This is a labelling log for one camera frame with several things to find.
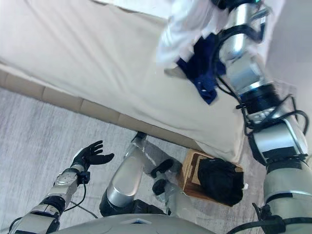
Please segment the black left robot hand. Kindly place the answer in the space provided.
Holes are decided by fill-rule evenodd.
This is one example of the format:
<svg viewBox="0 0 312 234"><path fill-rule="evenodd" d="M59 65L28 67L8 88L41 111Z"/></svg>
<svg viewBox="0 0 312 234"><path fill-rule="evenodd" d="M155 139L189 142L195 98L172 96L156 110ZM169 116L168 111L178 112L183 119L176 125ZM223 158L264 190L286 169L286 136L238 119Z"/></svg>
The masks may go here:
<svg viewBox="0 0 312 234"><path fill-rule="evenodd" d="M91 165L103 165L110 162L115 154L103 155L103 141L96 141L81 149L73 159L71 167L80 166L82 171L88 171Z"/></svg>

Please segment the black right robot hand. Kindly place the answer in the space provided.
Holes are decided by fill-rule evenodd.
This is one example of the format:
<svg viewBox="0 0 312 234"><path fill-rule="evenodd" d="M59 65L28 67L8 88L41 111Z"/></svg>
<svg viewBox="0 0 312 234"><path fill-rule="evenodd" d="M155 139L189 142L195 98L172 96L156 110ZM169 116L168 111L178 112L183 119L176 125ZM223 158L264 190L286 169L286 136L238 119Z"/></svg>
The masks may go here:
<svg viewBox="0 0 312 234"><path fill-rule="evenodd" d="M228 8L227 0L211 0L212 4L220 10L225 10Z"/></svg>

